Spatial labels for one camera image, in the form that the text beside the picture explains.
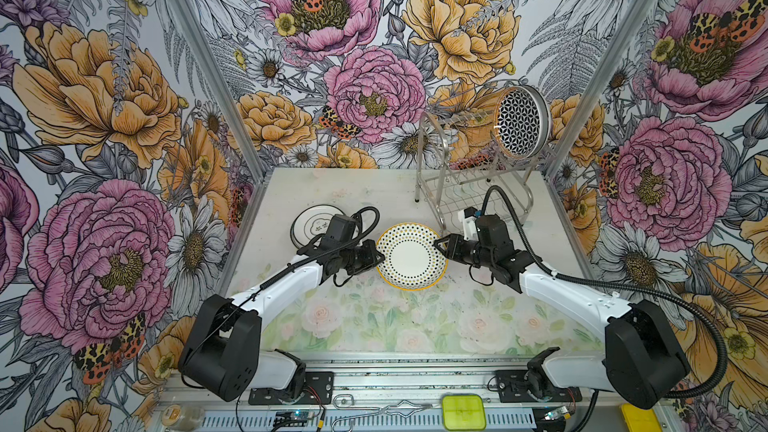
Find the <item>plate with yellow rim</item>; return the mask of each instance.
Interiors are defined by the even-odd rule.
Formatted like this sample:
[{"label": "plate with yellow rim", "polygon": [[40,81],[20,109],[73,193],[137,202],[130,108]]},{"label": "plate with yellow rim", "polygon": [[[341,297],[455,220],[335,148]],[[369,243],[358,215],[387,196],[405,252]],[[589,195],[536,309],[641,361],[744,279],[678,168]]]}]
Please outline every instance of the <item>plate with yellow rim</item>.
[{"label": "plate with yellow rim", "polygon": [[393,287],[417,291],[433,286],[446,273],[448,261],[432,245],[440,238],[422,224],[405,222],[390,227],[376,243],[386,257],[376,267]]}]

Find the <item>dish rack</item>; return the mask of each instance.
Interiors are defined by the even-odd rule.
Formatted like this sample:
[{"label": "dish rack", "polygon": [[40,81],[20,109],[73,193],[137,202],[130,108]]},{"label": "dish rack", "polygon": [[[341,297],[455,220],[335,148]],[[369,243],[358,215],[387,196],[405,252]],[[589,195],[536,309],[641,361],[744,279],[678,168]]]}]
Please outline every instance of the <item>dish rack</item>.
[{"label": "dish rack", "polygon": [[[419,120],[414,200],[419,202],[422,194],[424,195],[440,225],[441,236],[448,231],[461,232],[462,224],[456,212],[463,211],[467,207],[480,209],[485,193],[492,185],[504,188],[513,202],[517,203],[520,208],[516,212],[521,222],[525,222],[533,207],[533,194],[528,186],[528,178],[539,163],[545,162],[547,156],[552,153],[552,149],[549,144],[545,144],[541,151],[531,158],[513,160],[506,157],[493,139],[493,115],[493,110],[475,110],[472,113],[440,118],[428,112],[422,114]],[[449,137],[451,134],[446,134],[446,130],[461,130],[479,123],[488,123],[485,128],[490,141],[484,150],[489,150],[489,153],[486,154],[484,163],[476,165],[464,163],[460,166],[455,163],[452,168],[450,163],[452,145]],[[436,154],[437,168],[425,168],[425,147],[432,148]],[[522,189],[522,199],[510,187],[512,180]],[[512,215],[507,212],[504,201],[498,194],[491,196],[486,212],[498,214],[505,222],[512,223]]]}]

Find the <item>plate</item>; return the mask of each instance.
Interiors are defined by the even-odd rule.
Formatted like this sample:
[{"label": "plate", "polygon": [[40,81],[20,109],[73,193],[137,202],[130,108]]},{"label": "plate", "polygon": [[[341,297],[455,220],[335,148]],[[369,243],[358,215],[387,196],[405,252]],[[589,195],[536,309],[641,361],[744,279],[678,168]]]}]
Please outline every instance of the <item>plate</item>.
[{"label": "plate", "polygon": [[393,287],[417,291],[446,273],[448,261],[432,243],[440,236],[427,226],[406,222],[390,227],[376,243],[386,259],[377,269]]},{"label": "plate", "polygon": [[547,103],[533,87],[509,87],[496,105],[493,135],[509,158],[519,160],[538,154],[549,138],[551,126]]},{"label": "plate", "polygon": [[331,223],[331,217],[336,214],[344,215],[344,211],[328,205],[312,206],[299,214],[290,226],[293,245],[301,248],[309,244],[315,235],[325,233]]}]

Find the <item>yellow box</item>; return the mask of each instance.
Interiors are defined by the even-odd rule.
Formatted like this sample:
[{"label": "yellow box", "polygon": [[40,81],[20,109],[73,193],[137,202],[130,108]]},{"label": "yellow box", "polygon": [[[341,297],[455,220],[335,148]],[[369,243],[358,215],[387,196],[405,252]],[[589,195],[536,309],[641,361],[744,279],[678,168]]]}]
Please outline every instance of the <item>yellow box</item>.
[{"label": "yellow box", "polygon": [[661,432],[661,426],[652,410],[636,408],[631,404],[623,404],[621,413],[627,423],[629,432]]},{"label": "yellow box", "polygon": [[442,423],[447,430],[484,430],[485,406],[479,395],[442,398]]}]

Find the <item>pink peony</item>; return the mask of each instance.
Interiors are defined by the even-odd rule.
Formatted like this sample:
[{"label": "pink peony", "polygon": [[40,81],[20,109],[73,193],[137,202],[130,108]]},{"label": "pink peony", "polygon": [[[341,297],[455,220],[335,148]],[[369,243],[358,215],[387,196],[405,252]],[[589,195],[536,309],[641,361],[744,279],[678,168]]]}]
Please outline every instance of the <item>pink peony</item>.
[{"label": "pink peony", "polygon": [[[292,0],[262,0],[266,6],[261,7],[264,17],[275,20],[281,14],[293,14]],[[349,16],[339,24],[324,26],[311,30],[306,34],[298,30],[285,37],[288,46],[300,61],[313,62],[327,56],[340,56],[350,52],[358,45],[365,45],[373,40],[379,26],[379,9],[381,0],[343,0],[349,6]],[[319,16],[325,11],[317,12]],[[286,60],[292,60],[291,54]]]},{"label": "pink peony", "polygon": [[16,275],[24,256],[24,236],[38,220],[32,189],[12,168],[0,164],[0,292]]},{"label": "pink peony", "polygon": [[135,182],[108,180],[67,197],[29,241],[35,288],[20,309],[22,330],[76,351],[120,335],[141,313],[155,324],[170,300],[163,280],[173,235],[163,203]]},{"label": "pink peony", "polygon": [[354,50],[325,75],[328,106],[344,122],[358,126],[362,142],[377,143],[383,132],[418,122],[426,92],[416,65],[386,49]]},{"label": "pink peony", "polygon": [[768,26],[743,43],[726,40],[705,53],[690,48],[691,17],[702,13],[722,16],[743,2],[680,0],[668,15],[668,23],[656,32],[653,62],[644,79],[645,91],[654,103],[712,122],[730,116],[766,88]]},{"label": "pink peony", "polygon": [[655,235],[667,251],[696,245],[728,206],[722,155],[715,132],[692,117],[643,119],[619,148],[619,194],[608,200],[614,224]]}]

